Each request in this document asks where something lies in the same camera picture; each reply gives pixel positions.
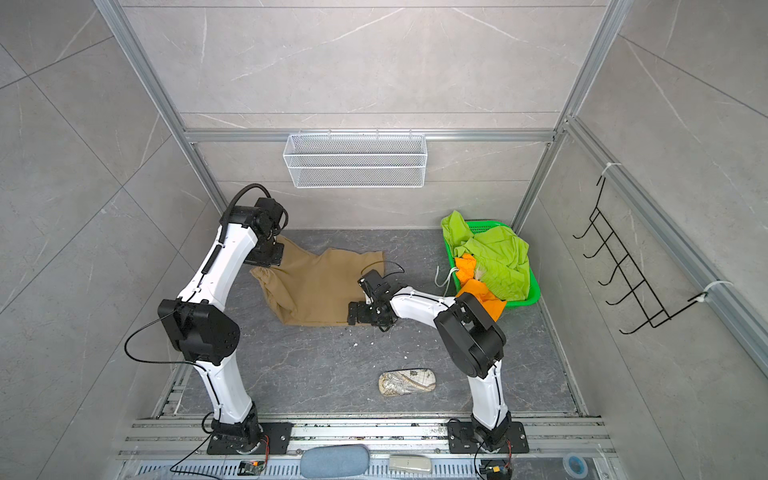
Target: green plastic basket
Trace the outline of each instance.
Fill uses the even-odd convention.
[[[509,227],[509,225],[506,223],[497,222],[496,220],[467,220],[467,225],[469,225],[469,231],[472,233],[485,232],[486,230],[490,230],[491,228],[497,227],[498,225]],[[456,262],[453,260],[453,252],[451,251],[451,246],[448,245],[448,242],[445,242],[445,251],[448,252],[448,261],[451,264],[451,268],[453,268],[456,266]],[[519,306],[533,305],[534,303],[538,302],[538,299],[541,297],[541,290],[538,288],[538,282],[536,281],[536,277],[533,275],[533,269],[531,268],[529,271],[531,272],[531,288],[528,290],[528,298],[525,300],[507,302],[507,305],[504,307],[505,310]],[[458,281],[455,272],[452,276],[453,282],[456,285],[456,292],[458,292],[462,289],[462,285]]]

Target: white wire basket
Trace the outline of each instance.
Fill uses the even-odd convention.
[[[283,158],[296,188],[423,187],[423,134],[326,132],[292,134]]]

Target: red wire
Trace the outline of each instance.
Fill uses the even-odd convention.
[[[507,448],[509,448],[509,457],[507,458],[507,465],[504,465],[504,468],[507,468],[510,463],[512,463],[512,444],[507,440]]]
[[[265,455],[264,455],[264,468],[266,468],[266,461],[270,459],[270,436],[269,435],[265,435],[264,438],[266,439],[266,448],[264,450],[264,452],[265,452]]]

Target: aluminum frame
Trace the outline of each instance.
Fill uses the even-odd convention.
[[[564,140],[563,128],[568,122],[570,116],[576,115],[581,106],[584,103],[584,99],[589,93],[589,89],[594,83],[594,79],[598,76],[600,67],[603,65],[605,58],[608,55],[608,51],[611,49],[616,35],[624,23],[624,19],[627,17],[632,2],[634,0],[612,0],[605,10],[603,20],[600,23],[598,32],[594,36],[592,46],[589,48],[587,57],[584,60],[584,64],[581,66],[576,82],[574,83],[571,93],[568,95],[568,99],[565,102],[563,111],[560,113],[558,123],[554,128],[555,136],[554,143],[548,145],[545,152],[541,156],[541,160],[538,162],[536,171],[531,178],[531,183],[528,184],[528,189],[525,191],[518,211],[515,214],[514,220],[512,220],[512,229],[515,232],[522,229],[525,220],[528,218],[528,214],[531,213],[533,203],[538,196],[538,192],[541,190],[541,186],[544,185],[549,174],[554,159],[557,157],[560,146]]]
[[[157,111],[179,144],[181,151],[184,152],[184,156],[192,166],[197,178],[200,179],[206,192],[208,192],[208,196],[214,202],[214,206],[220,213],[223,212],[227,207],[227,202],[219,189],[219,184],[210,174],[200,153],[184,137],[184,124],[181,122],[181,116],[149,63],[147,54],[141,47],[133,28],[131,28],[123,8],[115,0],[94,0],[94,2],[123,49],[128,63],[133,67]]]
[[[468,420],[468,413],[458,419]],[[373,458],[386,458],[392,453],[407,452],[433,458],[471,458],[472,455],[449,453],[446,414],[413,413],[392,418],[379,413],[378,418],[349,418],[341,415],[259,415],[260,422],[291,422],[288,453],[274,458],[295,458],[307,449],[325,445],[365,445]],[[118,460],[179,459],[197,447],[206,434],[200,428],[202,415],[172,419],[136,420],[125,437],[119,439]],[[618,457],[603,419],[585,417],[531,416],[517,414],[522,422],[531,451],[521,457],[562,457],[578,452],[585,457]],[[505,452],[480,454],[478,458],[504,457]],[[236,455],[235,458],[260,458],[258,455]],[[205,459],[231,458],[205,455]]]
[[[567,120],[565,128],[568,134],[600,169],[608,162],[618,163],[578,117]],[[604,175],[696,288],[703,290],[710,282],[725,279],[626,168],[614,165]],[[720,317],[763,374],[768,376],[768,323],[765,319],[733,286],[726,284],[716,285],[709,291],[707,305]]]
[[[389,458],[383,455],[372,455],[368,470],[361,475],[349,477],[351,480],[403,480],[404,478],[424,478],[428,480],[451,479],[451,480],[476,480],[475,460],[471,456],[452,455],[426,455],[432,463],[430,472],[413,474],[398,472],[389,469]],[[516,455],[513,459],[513,468],[521,466],[521,460],[530,458],[530,455]],[[618,457],[591,457],[597,478],[600,480],[627,480],[621,461]],[[229,457],[223,459],[205,459],[205,460],[186,460],[180,467],[182,474],[179,477],[186,477],[195,474],[215,475],[224,479],[240,479],[237,474],[240,458]],[[174,460],[128,460],[122,465],[122,470],[117,478],[127,480],[133,478],[136,474],[147,474],[153,470],[163,467],[170,467],[175,463]],[[270,461],[266,469],[259,474],[262,480],[301,480],[301,459],[297,456],[292,458],[275,458],[270,456]]]
[[[444,129],[444,128],[359,128],[359,129],[292,129],[292,128],[227,128],[190,129],[184,132],[189,142],[284,142],[294,134],[419,134],[427,141],[552,141],[554,130],[548,128]]]

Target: gray pad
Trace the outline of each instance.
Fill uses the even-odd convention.
[[[363,445],[339,445],[307,450],[301,457],[304,478],[339,478],[362,475],[368,470],[370,455]]]

